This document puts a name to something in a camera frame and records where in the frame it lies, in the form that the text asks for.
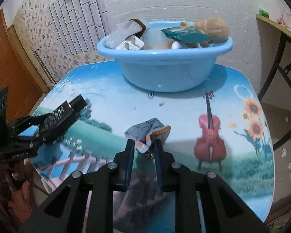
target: person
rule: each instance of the person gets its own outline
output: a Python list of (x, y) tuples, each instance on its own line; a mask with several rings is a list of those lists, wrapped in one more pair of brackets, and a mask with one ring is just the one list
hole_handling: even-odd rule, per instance
[[(10, 170), (19, 188), (11, 191), (4, 172)], [(31, 178), (33, 167), (29, 161), (19, 161), (11, 168), (0, 164), (0, 233), (16, 233), (35, 209)]]

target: cello neck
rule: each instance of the cello neck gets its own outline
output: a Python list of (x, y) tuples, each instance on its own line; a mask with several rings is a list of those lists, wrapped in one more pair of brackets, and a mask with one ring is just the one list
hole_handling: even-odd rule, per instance
[(207, 103), (208, 129), (213, 130), (212, 113), (211, 113), (210, 102), (209, 102), (208, 96), (206, 97), (206, 103)]

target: white brick wall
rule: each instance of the white brick wall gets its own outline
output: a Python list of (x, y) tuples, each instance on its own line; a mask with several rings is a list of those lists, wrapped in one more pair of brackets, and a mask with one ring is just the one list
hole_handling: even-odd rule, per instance
[(284, 0), (104, 0), (111, 26), (130, 18), (194, 21), (220, 17), (230, 28), (234, 49), (217, 63), (242, 71), (259, 91), (261, 87), (261, 48), (255, 14), (259, 9), (276, 20), (291, 13)]

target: table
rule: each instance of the table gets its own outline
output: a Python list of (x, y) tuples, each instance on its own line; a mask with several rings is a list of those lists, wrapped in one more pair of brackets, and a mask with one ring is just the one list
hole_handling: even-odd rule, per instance
[[(210, 100), (214, 123), (221, 129), (227, 156), (218, 163), (194, 155), (201, 137), (199, 117)], [(75, 170), (84, 173), (111, 162), (126, 145), (124, 132), (134, 124), (157, 117), (171, 132), (163, 145), (175, 160), (191, 170), (216, 171), (265, 220), (274, 193), (274, 156), (267, 122), (249, 80), (239, 71), (215, 65), (209, 78), (194, 89), (156, 93), (139, 89), (123, 78), (115, 61), (89, 64), (70, 71), (35, 111), (41, 115), (81, 94), (87, 107), (60, 141), (42, 146), (33, 165), (56, 188)], [(23, 135), (32, 135), (36, 127)], [(135, 153), (133, 175), (126, 193), (114, 193), (114, 227), (126, 232), (174, 232), (174, 194), (161, 193), (153, 161)]]
[[(278, 46), (277, 54), (274, 60), (274, 64), (258, 95), (258, 99), (261, 101), (267, 89), (269, 88), (270, 84), (272, 83), (272, 80), (275, 77), (275, 74), (277, 71), (280, 72), (280, 74), (283, 76), (283, 78), (287, 82), (289, 88), (291, 89), (291, 79), (288, 76), (288, 73), (291, 71), (291, 63), (288, 64), (285, 68), (282, 68), (280, 66), (280, 61), (282, 59), (282, 55), (285, 50), (286, 42), (289, 42), (291, 44), (291, 31), (289, 31), (286, 27), (283, 27), (282, 25), (266, 17), (263, 17), (261, 15), (256, 15), (256, 18), (259, 20), (265, 21), (266, 23), (270, 24), (271, 26), (281, 31), (279, 46)], [(280, 146), (284, 145), (290, 138), (291, 138), (291, 130), (286, 135), (284, 135), (278, 142), (274, 144), (274, 151), (277, 150)]]

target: blue plastic basin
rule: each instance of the blue plastic basin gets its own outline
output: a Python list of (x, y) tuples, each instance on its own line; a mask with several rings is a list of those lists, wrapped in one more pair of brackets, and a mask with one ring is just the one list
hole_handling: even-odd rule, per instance
[[(180, 26), (180, 21), (151, 22), (152, 29)], [(105, 47), (106, 37), (99, 41), (101, 55), (114, 58), (124, 77), (134, 85), (155, 92), (179, 92), (194, 88), (210, 75), (217, 56), (232, 50), (229, 38), (208, 48), (177, 50), (114, 50)]]

